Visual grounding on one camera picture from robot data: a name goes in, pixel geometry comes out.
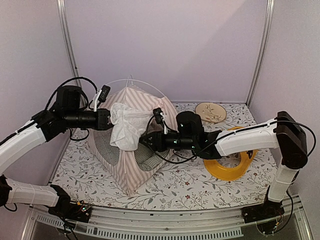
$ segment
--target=yellow plastic object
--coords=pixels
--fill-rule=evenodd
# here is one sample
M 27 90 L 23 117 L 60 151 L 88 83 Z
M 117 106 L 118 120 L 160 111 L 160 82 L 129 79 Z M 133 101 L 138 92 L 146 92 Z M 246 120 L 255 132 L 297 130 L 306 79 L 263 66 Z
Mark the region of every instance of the yellow plastic object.
M 241 129 L 241 126 L 230 128 L 229 130 Z M 204 160 L 204 166 L 207 171 L 214 177 L 225 180 L 234 181 L 241 178 L 247 171 L 252 160 L 255 158 L 258 150 L 240 152 L 241 161 L 236 167 L 225 167 L 218 163 L 217 160 Z

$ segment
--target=gray mesh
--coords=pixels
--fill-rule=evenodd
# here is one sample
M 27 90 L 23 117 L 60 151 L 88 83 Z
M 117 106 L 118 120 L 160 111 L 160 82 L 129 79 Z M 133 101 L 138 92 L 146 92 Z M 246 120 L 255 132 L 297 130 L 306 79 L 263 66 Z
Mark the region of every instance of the gray mesh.
M 161 126 L 152 121 L 148 132 L 159 131 Z M 95 147 L 100 155 L 112 166 L 117 165 L 119 161 L 120 150 L 116 146 L 110 145 L 112 128 L 107 131 L 93 131 L 93 139 Z M 169 150 L 158 152 L 158 154 L 165 158 L 169 154 Z M 155 169 L 163 160 L 155 155 L 148 147 L 143 144 L 138 144 L 138 149 L 134 151 L 134 157 L 137 165 L 142 171 L 148 172 Z
M 117 165 L 119 161 L 119 148 L 110 145 L 112 128 L 106 131 L 93 131 L 95 147 L 100 155 L 112 166 Z

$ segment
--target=floral pattern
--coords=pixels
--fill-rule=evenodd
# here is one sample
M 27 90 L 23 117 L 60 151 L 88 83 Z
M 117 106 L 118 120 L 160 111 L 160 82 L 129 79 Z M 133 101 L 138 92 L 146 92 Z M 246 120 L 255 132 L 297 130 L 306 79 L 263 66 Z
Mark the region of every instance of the floral pattern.
M 178 112 L 194 111 L 196 103 L 174 104 Z M 244 104 L 221 104 L 227 111 L 223 122 L 203 122 L 207 132 L 250 126 L 255 121 Z M 86 132 L 78 131 L 75 138 Z M 183 157 L 190 152 L 179 152 Z M 180 161 L 173 156 L 172 161 Z M 218 160 L 226 167 L 239 164 L 239 154 Z M 269 149 L 261 149 L 243 177 L 224 181 L 213 177 L 197 158 L 174 165 L 166 163 L 131 196 L 122 192 L 111 174 L 87 150 L 86 142 L 70 142 L 57 169 L 53 184 L 61 186 L 73 200 L 97 206 L 140 210 L 203 210 L 261 203 L 272 182 L 277 165 Z

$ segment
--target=metal vent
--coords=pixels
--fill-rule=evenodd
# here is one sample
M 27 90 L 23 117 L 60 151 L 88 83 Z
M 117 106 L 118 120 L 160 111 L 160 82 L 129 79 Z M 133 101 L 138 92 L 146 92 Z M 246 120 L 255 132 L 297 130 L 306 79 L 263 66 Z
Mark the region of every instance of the metal vent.
M 64 223 L 61 220 L 58 220 L 58 219 L 56 219 L 54 217 L 42 215 L 42 214 L 39 214 L 37 216 L 36 220 L 38 222 L 41 222 L 41 223 L 47 224 L 47 225 L 51 225 L 51 226 L 56 227 L 56 228 L 62 228 L 63 225 L 64 225 Z
M 223 240 L 242 237 L 241 228 L 232 228 L 221 231 L 202 232 L 202 233 L 173 233 L 173 234 L 143 234 L 143 233 L 125 233 L 103 229 L 100 227 L 87 227 L 87 235 L 98 236 L 110 240 Z

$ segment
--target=pink and white striped fabric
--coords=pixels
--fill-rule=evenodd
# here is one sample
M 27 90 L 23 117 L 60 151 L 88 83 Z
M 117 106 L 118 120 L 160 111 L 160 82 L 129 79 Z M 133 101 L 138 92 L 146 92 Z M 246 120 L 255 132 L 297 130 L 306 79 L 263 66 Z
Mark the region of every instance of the pink and white striped fabric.
M 151 112 L 155 108 L 161 108 L 162 111 L 167 114 L 166 123 L 168 126 L 174 130 L 177 130 L 178 128 L 176 122 L 177 111 L 166 96 L 159 98 L 144 92 L 134 85 L 131 85 L 123 88 L 121 91 L 113 95 L 110 95 L 106 99 L 105 103 L 101 104 L 100 108 L 110 109 L 114 103 L 122 103 L 133 109 Z M 120 150 L 118 163 L 113 166 L 109 164 L 97 150 L 93 130 L 90 131 L 87 145 L 89 150 L 112 174 L 123 192 L 129 196 L 165 163 L 165 161 L 162 161 L 162 163 L 155 169 L 151 171 L 143 171 L 137 164 L 134 151 Z M 172 155 L 173 152 L 170 151 L 166 159 L 169 159 Z

